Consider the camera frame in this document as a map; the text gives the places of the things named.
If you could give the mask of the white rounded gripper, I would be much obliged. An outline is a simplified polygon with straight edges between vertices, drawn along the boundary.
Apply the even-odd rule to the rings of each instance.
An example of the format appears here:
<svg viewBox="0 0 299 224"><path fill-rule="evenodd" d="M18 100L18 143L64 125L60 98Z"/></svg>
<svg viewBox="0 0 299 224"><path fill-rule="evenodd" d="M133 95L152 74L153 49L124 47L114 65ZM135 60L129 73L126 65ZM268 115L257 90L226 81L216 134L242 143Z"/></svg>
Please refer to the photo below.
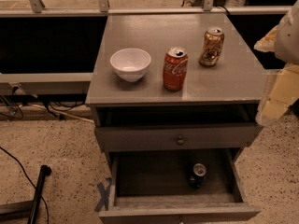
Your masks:
<svg viewBox="0 0 299 224"><path fill-rule="evenodd" d="M275 52L287 63L283 69L271 72L266 80L263 98L255 120L267 126L279 120L299 99L299 0L254 48L261 52Z"/></svg>

